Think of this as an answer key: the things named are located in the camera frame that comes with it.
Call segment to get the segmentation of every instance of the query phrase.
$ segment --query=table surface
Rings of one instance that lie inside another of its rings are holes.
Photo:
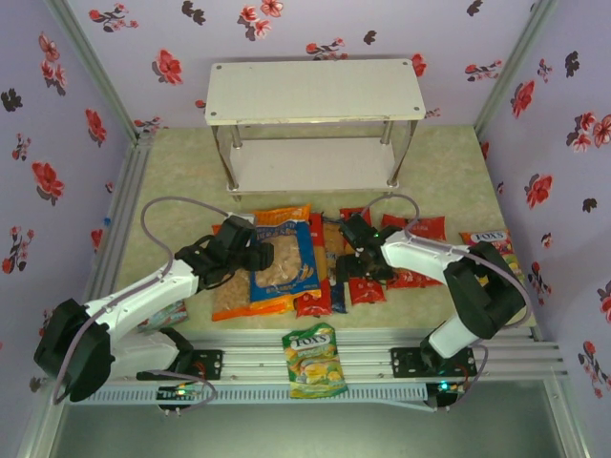
[[[395,126],[392,141],[400,141],[405,129]],[[308,135],[376,135],[381,128],[271,127],[243,129],[243,136],[269,137]],[[423,127],[416,130],[399,176],[398,192],[409,194],[420,204],[422,216],[445,216],[448,241],[461,243],[459,232],[494,230],[504,227],[473,128]],[[380,193],[349,192],[327,194],[285,193],[244,196],[235,202],[226,191],[225,177],[208,129],[168,129],[158,133],[150,154],[138,197],[126,251],[116,288],[141,279],[165,262],[163,253],[149,241],[139,225],[139,214],[146,202],[160,196],[185,196],[220,206],[227,211],[253,210],[312,203],[314,211],[339,216],[342,207],[366,205]],[[372,208],[374,224],[383,213],[409,217],[412,209],[403,199],[389,199]],[[186,203],[162,202],[151,208],[147,222],[154,235],[176,252],[203,235],[221,217]],[[334,314],[324,321],[337,328],[432,328],[454,312],[453,301],[443,285],[424,289],[391,290],[387,302],[348,305],[346,315]],[[320,320],[296,319],[294,313],[248,317],[212,322],[214,293],[202,292],[186,301],[189,320],[178,330],[210,329],[296,329]]]
[[[217,63],[208,125],[422,119],[409,59]]]

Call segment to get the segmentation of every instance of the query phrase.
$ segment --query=shelf leg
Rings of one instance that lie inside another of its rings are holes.
[[[233,171],[233,167],[231,166],[231,159],[229,158],[229,155],[224,155],[221,151],[221,143],[219,141],[219,126],[212,126],[212,135],[214,136],[214,142],[217,145],[217,152],[219,153],[219,157],[221,158],[222,168],[225,171],[225,176],[227,177],[229,189],[231,191],[237,191],[238,181],[236,180],[236,174]]]
[[[231,139],[233,140],[233,147],[239,150],[242,147],[242,139],[240,138],[240,129],[238,126],[229,126],[231,130]]]
[[[390,133],[392,132],[392,126],[394,126],[394,121],[384,122],[384,132],[382,133],[382,138],[380,138],[380,143],[382,143],[383,145],[388,145],[390,143]]]
[[[416,126],[418,125],[418,121],[409,121],[408,129],[405,132],[405,137],[401,142],[401,147],[399,149],[399,156],[394,160],[394,166],[390,171],[390,177],[386,182],[388,186],[394,187],[397,185],[397,177],[399,176],[399,170],[401,170],[401,165],[403,164],[403,159],[405,159],[405,155],[410,148],[411,139],[413,138],[413,133],[416,131]]]

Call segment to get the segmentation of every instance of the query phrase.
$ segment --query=black bracket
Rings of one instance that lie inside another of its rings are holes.
[[[422,361],[422,350],[419,346],[397,347],[390,349],[390,366],[395,379],[424,379],[439,377],[462,377],[467,371],[469,377],[477,374],[474,351],[463,348],[437,370],[427,366]]]

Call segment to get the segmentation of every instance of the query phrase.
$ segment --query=snack bag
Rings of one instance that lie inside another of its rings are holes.
[[[188,318],[187,307],[184,301],[176,301],[159,310],[151,318],[144,320],[137,326],[138,332],[157,331],[162,327],[184,322]]]
[[[393,215],[382,216],[382,227],[397,226],[404,228],[410,222],[410,219],[394,217]],[[410,229],[410,232],[418,237],[425,239],[433,239],[446,241],[446,218],[421,218]],[[435,284],[442,284],[440,281],[434,280],[431,277],[422,275],[418,272],[413,272],[409,269],[394,269],[396,278],[389,280],[386,283],[388,289],[396,288],[424,288]]]
[[[309,293],[320,298],[314,245],[309,233],[310,205],[254,212],[257,240],[274,245],[274,262],[262,272],[250,275],[250,308],[279,305],[293,310],[293,301]]]
[[[283,337],[290,397],[314,399],[348,390],[337,354],[335,329],[326,323]]]
[[[314,258],[316,260],[316,272],[321,284],[321,297],[316,298],[309,293],[295,300],[297,306],[297,318],[305,316],[320,317],[330,315],[331,308],[331,286],[327,277],[327,257],[325,255],[325,233],[323,232],[323,216],[320,213],[312,213],[309,216],[309,233],[314,245]]]
[[[497,231],[488,232],[461,232],[460,237],[462,241],[473,246],[481,241],[489,241],[503,257],[507,265],[512,269],[516,278],[524,283],[524,274],[517,263],[516,253],[514,253],[514,246],[512,245],[509,232],[506,229],[499,229]],[[485,283],[485,279],[480,279],[480,282]]]
[[[325,255],[327,256],[327,276],[331,288],[331,309],[335,313],[347,313],[344,284],[335,277],[335,263],[344,254],[344,237],[337,221],[323,219],[325,232]]]
[[[340,216],[342,217],[342,219],[348,219],[355,213],[361,213],[362,211],[363,207],[340,208]],[[363,219],[368,224],[371,224],[371,213],[369,212],[369,209],[363,215]],[[345,242],[344,247],[347,255],[354,254],[354,249],[350,245],[348,245],[347,242]],[[382,285],[377,281],[367,279],[349,279],[348,290],[350,291],[350,299],[352,300],[352,305],[364,302],[386,302],[386,297],[384,296],[384,290],[382,289]]]

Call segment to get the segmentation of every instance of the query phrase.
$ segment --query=purple wall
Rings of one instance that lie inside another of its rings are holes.
[[[610,15],[606,0],[559,2],[483,138],[538,322],[559,342],[597,440],[593,456],[611,449]]]
[[[44,2],[8,2],[0,31],[0,454],[12,457],[45,313],[82,299],[129,140]]]
[[[193,0],[191,7],[181,0],[154,6],[149,0],[126,0],[120,8],[114,0],[69,3],[130,117],[144,129],[146,121],[204,126],[196,102],[205,100],[214,62],[415,54],[426,65],[419,67],[419,82],[431,111],[427,122],[473,124],[495,84],[498,65],[502,69],[528,20],[533,0],[483,2],[479,8],[470,8],[477,2],[447,0]],[[258,23],[254,15],[246,15],[248,22],[241,18],[244,6],[252,7]],[[171,57],[165,53],[159,59],[161,50]]]

